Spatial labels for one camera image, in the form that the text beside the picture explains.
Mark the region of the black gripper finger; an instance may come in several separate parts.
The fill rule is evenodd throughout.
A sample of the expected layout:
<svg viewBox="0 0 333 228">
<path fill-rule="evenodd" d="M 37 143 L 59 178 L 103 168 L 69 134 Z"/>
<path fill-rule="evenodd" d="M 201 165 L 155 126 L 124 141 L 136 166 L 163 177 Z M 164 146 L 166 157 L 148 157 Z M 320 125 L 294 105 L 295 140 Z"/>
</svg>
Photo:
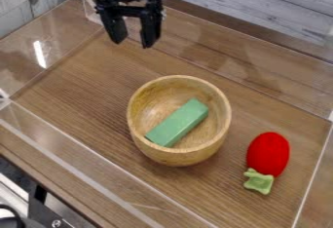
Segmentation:
<svg viewBox="0 0 333 228">
<path fill-rule="evenodd" d="M 122 16 L 114 16 L 107 10 L 100 11 L 100 19 L 111 40 L 119 44 L 127 37 L 127 29 Z"/>
<path fill-rule="evenodd" d="M 163 21 L 163 14 L 160 12 L 146 13 L 140 17 L 140 24 L 142 24 L 140 38 L 142 38 L 142 46 L 144 49 L 151 48 L 155 42 L 160 38 L 162 21 Z"/>
</svg>

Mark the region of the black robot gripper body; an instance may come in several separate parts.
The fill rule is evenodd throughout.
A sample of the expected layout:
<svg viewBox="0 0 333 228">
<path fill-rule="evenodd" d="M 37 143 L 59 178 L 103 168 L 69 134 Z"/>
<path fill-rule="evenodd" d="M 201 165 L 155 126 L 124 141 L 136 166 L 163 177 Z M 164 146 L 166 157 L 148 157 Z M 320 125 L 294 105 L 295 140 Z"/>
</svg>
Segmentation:
<svg viewBox="0 0 333 228">
<path fill-rule="evenodd" d="M 95 0 L 95 3 L 100 19 L 164 17 L 163 0 Z"/>
</svg>

